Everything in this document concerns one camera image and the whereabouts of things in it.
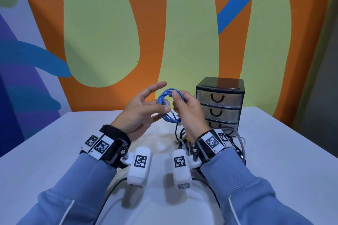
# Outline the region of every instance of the forearm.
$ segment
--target forearm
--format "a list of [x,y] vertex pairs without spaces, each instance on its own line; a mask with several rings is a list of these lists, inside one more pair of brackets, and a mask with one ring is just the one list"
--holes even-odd
[[92,225],[116,169],[88,154],[79,155],[52,188],[38,196],[38,203],[18,225]]
[[311,224],[283,205],[270,183],[254,176],[233,148],[218,153],[201,171],[216,193],[226,224]]

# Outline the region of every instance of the black drawer handle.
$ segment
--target black drawer handle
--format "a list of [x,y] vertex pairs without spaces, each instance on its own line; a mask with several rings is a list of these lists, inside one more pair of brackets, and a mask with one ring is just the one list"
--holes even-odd
[[222,115],[223,111],[221,110],[221,112],[218,114],[218,115],[215,115],[213,112],[212,112],[212,109],[210,108],[210,114],[213,115],[214,117],[219,117]]
[[217,128],[214,128],[214,127],[212,127],[212,126],[211,126],[211,122],[209,122],[209,127],[210,127],[210,128],[213,128],[213,129],[219,129],[219,128],[221,128],[221,127],[222,127],[222,125],[221,125],[221,124],[219,124],[219,127],[217,127]]
[[217,101],[217,100],[214,99],[214,95],[212,94],[211,99],[212,99],[213,102],[219,103],[219,102],[222,102],[224,100],[224,95],[222,95],[222,98],[219,101]]

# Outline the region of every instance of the white table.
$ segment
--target white table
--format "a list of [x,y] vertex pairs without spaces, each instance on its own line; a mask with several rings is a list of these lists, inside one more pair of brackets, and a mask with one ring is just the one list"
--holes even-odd
[[[36,203],[37,194],[53,187],[72,165],[84,139],[118,114],[67,113],[0,158],[1,224],[17,223]],[[142,145],[154,153],[147,187],[121,183],[103,210],[102,225],[154,224],[155,220],[221,223],[213,195],[199,182],[187,194],[173,189],[168,158],[176,147],[174,129],[174,124],[160,120],[132,144],[131,151]],[[337,158],[255,107],[243,108],[239,133],[246,138],[248,168],[270,181],[281,202],[314,224],[337,224]],[[127,169],[120,170],[114,181],[125,177]],[[200,207],[204,211],[196,212]]]

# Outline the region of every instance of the wrist-mounted device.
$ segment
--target wrist-mounted device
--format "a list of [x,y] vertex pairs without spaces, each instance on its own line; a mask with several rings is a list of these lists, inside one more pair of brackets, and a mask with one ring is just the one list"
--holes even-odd
[[220,151],[233,147],[221,129],[213,129],[202,134],[195,142],[196,151],[193,155],[198,156],[202,164],[209,162]]
[[131,141],[128,135],[112,125],[104,125],[81,147],[81,153],[88,153],[97,160],[103,160],[114,168],[126,168],[121,157],[127,155]]

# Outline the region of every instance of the person's left hand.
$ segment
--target person's left hand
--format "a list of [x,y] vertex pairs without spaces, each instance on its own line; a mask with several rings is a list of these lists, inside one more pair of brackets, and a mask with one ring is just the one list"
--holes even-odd
[[165,87],[167,82],[158,82],[135,95],[120,115],[111,123],[112,126],[125,132],[133,142],[140,138],[150,125],[162,118],[162,114],[171,111],[170,106],[161,105],[157,100],[146,101],[151,93]]

